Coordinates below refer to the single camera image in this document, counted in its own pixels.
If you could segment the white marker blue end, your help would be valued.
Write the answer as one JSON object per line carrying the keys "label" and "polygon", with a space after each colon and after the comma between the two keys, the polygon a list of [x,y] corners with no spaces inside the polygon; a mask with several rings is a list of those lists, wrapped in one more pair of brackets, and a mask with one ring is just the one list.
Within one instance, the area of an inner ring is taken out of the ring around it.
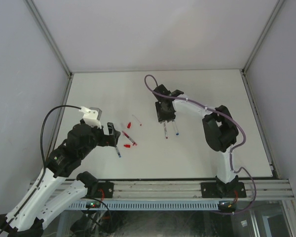
{"label": "white marker blue end", "polygon": [[177,124],[176,124],[176,122],[174,120],[172,121],[172,124],[173,124],[175,134],[178,136],[179,135],[179,130],[178,130]]}

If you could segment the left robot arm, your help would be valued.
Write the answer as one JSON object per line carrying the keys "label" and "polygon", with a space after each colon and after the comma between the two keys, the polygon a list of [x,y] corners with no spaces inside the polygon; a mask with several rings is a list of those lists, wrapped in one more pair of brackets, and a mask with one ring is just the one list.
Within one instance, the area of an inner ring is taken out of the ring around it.
{"label": "left robot arm", "polygon": [[98,179],[88,171],[77,175],[76,180],[55,198],[54,191],[81,165],[84,158],[96,148],[117,147],[121,135],[108,124],[103,128],[85,123],[75,125],[67,138],[50,153],[46,166],[22,198],[7,214],[0,214],[0,230],[10,237],[40,237],[48,225],[70,204],[81,198],[93,198],[98,192]]}

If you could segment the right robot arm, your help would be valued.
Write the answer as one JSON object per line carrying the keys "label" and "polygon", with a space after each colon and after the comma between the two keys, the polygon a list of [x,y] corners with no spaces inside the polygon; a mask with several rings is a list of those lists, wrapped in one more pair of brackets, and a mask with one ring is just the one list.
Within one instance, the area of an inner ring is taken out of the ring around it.
{"label": "right robot arm", "polygon": [[157,99],[155,102],[157,118],[160,123],[175,121],[175,112],[188,111],[202,120],[205,140],[208,146],[218,153],[216,158],[217,174],[216,193],[219,197],[227,195],[238,195],[236,190],[239,177],[230,167],[230,152],[239,135],[237,126],[228,118],[231,116],[226,106],[209,109],[191,102],[186,95],[180,91],[173,92],[159,85],[153,90]]}

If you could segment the pink white pen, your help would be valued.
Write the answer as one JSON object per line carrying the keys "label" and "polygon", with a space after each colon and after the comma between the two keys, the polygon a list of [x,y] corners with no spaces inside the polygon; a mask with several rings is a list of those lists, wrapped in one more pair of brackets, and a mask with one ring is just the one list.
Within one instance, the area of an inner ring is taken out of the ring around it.
{"label": "pink white pen", "polygon": [[166,121],[164,121],[162,124],[163,124],[165,139],[168,139],[168,132],[167,132],[167,127],[166,127]]}

